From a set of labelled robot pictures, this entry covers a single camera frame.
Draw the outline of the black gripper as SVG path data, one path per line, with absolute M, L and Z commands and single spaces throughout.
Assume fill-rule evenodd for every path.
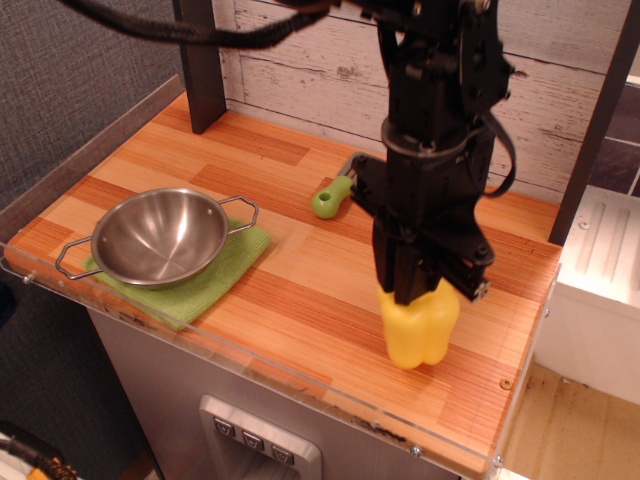
M 409 305 L 442 279 L 471 301 L 486 294 L 495 254 L 475 218 L 495 135 L 479 126 L 458 146 L 425 156 L 394 148 L 356 166 L 353 200 L 373 219 L 378 283 Z

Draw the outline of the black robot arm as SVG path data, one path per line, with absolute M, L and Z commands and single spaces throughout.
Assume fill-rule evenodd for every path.
M 452 284 L 483 296 L 494 252 L 475 219 L 512 66 L 494 1 L 366 1 L 389 85 L 384 159 L 352 160 L 353 200 L 374 219 L 378 282 L 401 305 Z

